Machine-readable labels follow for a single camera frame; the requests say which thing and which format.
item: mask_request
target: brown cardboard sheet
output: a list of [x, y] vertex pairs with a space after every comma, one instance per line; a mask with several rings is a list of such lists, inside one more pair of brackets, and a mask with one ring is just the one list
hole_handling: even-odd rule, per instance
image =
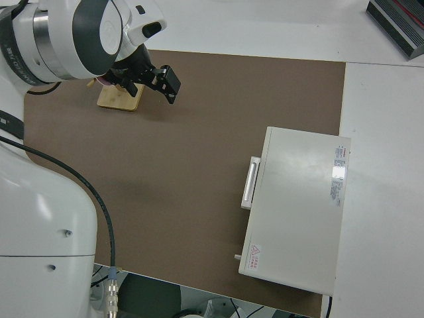
[[[50, 95], [26, 97], [25, 143], [97, 188], [113, 218], [118, 266], [318, 317], [320, 295], [243, 276], [234, 255], [249, 216], [240, 208], [248, 165], [261, 154], [266, 127], [338, 134], [345, 64], [151, 54], [182, 82], [174, 105], [145, 89], [135, 113], [102, 109], [100, 85], [64, 83]], [[108, 264], [98, 215], [96, 262]]]

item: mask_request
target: wooden block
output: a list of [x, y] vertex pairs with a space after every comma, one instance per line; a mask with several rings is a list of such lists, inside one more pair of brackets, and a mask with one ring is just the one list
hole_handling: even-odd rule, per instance
[[138, 88], [137, 95], [131, 95], [120, 86], [103, 86], [97, 104], [103, 108], [117, 109], [120, 111], [135, 111], [141, 98], [144, 85], [135, 84]]

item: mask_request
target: white appliance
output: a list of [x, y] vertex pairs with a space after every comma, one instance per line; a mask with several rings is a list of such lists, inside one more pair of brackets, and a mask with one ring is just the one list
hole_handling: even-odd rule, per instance
[[349, 138], [268, 127], [242, 200], [241, 274], [333, 295], [349, 149]]

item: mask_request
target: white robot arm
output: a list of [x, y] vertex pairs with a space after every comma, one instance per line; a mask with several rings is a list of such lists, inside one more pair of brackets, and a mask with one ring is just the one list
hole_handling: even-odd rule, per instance
[[32, 86], [101, 78], [135, 95], [134, 83], [144, 83], [173, 103], [178, 78], [155, 68], [143, 44], [165, 27], [153, 0], [0, 2], [0, 138], [8, 140], [0, 143], [0, 317], [116, 317], [114, 261], [105, 314], [89, 305], [97, 232], [89, 196], [10, 144], [23, 143]]

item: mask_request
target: cable connector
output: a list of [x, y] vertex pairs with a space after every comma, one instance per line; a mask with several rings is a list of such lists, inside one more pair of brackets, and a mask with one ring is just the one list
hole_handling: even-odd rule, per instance
[[117, 318], [118, 314], [118, 283], [117, 269], [110, 267], [107, 280], [105, 318]]

